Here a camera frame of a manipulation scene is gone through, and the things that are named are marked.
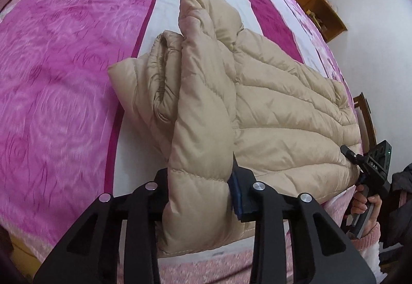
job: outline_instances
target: pink sleeve cuff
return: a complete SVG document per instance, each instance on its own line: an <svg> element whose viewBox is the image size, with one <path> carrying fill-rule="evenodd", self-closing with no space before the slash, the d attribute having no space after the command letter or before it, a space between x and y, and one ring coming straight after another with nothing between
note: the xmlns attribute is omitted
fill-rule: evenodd
<svg viewBox="0 0 412 284"><path fill-rule="evenodd" d="M376 223L375 227L361 239L351 240L355 248L359 251L368 249L370 246L374 245L379 241L381 236L381 228L379 223Z"/></svg>

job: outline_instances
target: sleeve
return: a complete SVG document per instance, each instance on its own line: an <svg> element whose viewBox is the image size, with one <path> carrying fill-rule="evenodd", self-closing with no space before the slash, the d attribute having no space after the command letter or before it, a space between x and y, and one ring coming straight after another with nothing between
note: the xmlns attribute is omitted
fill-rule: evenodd
<svg viewBox="0 0 412 284"><path fill-rule="evenodd" d="M369 232L368 235L361 239L352 240L355 248L360 252L367 265L372 270L376 277L376 283L379 284L386 274L381 272L379 267L379 238L381 236L380 225L376 223L375 227Z"/></svg>

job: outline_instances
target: magenta stripe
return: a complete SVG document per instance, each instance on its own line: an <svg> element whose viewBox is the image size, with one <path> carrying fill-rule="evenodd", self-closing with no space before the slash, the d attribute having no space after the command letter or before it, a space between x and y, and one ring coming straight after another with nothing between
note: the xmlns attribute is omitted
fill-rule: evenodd
<svg viewBox="0 0 412 284"><path fill-rule="evenodd" d="M139 35L137 36L136 44L133 48L133 52L131 53L132 57L137 57L139 54L140 47L142 46L143 38L146 33L146 29L149 24L150 17L152 16L154 5L156 4L156 0L152 0L149 9L146 13L146 17L143 20L142 26L139 31ZM124 109L119 103L117 106L115 120L113 122L112 132L110 134L108 152L107 152L107 159L106 159L106 173L104 179L104 192L112 193L113 192L113 183L115 178L115 161L116 161L116 150L117 150L117 142L119 140L120 128L122 126L124 116Z"/></svg>
<svg viewBox="0 0 412 284"><path fill-rule="evenodd" d="M249 0L263 35L279 45L296 61L303 63L293 33L270 0Z"/></svg>

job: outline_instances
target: metal bolt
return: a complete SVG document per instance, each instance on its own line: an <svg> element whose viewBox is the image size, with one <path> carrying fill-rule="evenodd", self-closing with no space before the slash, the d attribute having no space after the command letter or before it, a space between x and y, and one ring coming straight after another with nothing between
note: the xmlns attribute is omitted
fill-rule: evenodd
<svg viewBox="0 0 412 284"><path fill-rule="evenodd" d="M300 195L300 199L305 203L310 203L312 201L312 196L308 193L303 193Z"/></svg>
<svg viewBox="0 0 412 284"><path fill-rule="evenodd" d="M156 190L157 189L157 183L156 182L149 182L145 185L146 190Z"/></svg>
<svg viewBox="0 0 412 284"><path fill-rule="evenodd" d="M262 182L255 182L255 183L253 183L253 188L254 188L255 190L262 191L262 190L264 190L265 187L266 187L266 185L264 185Z"/></svg>
<svg viewBox="0 0 412 284"><path fill-rule="evenodd" d="M102 203L106 203L111 199L111 195L109 193L102 193L99 196L99 201L101 201Z"/></svg>

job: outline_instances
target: human hand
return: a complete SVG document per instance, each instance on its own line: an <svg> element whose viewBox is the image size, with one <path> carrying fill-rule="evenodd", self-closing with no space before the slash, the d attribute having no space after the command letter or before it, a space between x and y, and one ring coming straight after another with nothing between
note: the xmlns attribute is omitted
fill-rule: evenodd
<svg viewBox="0 0 412 284"><path fill-rule="evenodd" d="M378 215L379 215L379 212L382 206L382 199L380 198L379 195L374 195L366 199L366 197L362 195L363 190L364 190L363 185L358 185L356 188L356 192L354 194L354 200L352 201L352 208L351 208L352 216L354 214L363 214L366 211L367 207L365 204L367 200L370 203L375 204L375 207L372 210L372 214L370 215L368 222L366 223L365 230L363 231L362 237L368 235L369 232L372 230L372 228L375 227L376 220L378 219Z"/></svg>

